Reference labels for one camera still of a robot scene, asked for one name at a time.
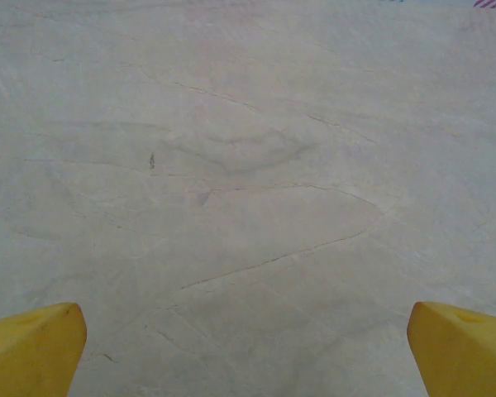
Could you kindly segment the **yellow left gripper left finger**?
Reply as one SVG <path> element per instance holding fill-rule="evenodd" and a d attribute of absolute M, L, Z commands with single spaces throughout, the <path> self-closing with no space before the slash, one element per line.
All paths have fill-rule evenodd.
<path fill-rule="evenodd" d="M 76 303 L 0 318 L 0 397 L 66 396 L 86 341 Z"/>

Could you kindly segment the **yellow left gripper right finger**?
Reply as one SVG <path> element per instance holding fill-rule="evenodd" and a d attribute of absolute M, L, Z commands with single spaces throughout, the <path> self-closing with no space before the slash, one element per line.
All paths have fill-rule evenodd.
<path fill-rule="evenodd" d="M 408 343 L 429 396 L 496 396 L 496 317 L 417 302 Z"/>

